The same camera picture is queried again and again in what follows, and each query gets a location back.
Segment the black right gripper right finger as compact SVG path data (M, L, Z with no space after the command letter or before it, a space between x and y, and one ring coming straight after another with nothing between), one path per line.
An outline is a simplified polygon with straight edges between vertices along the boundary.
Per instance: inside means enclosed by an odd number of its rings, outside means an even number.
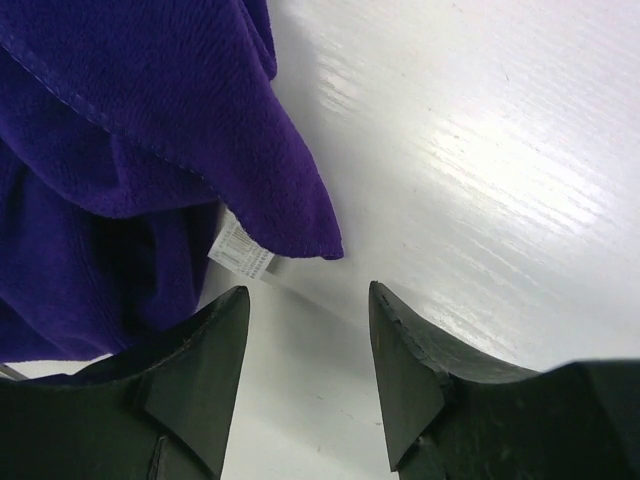
M635 479L639 363L538 372L418 315L380 282L369 331L389 465L402 479Z

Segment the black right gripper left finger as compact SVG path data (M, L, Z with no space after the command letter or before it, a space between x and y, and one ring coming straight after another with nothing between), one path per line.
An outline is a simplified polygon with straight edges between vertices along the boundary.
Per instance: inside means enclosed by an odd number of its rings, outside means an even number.
M247 344L234 287L72 375L1 384L5 479L217 479Z

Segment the purple towel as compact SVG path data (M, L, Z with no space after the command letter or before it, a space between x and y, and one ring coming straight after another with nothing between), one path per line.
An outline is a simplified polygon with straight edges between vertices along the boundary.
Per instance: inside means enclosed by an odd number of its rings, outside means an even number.
M339 259L263 1L1 5L1 358L91 360L195 311L227 207Z

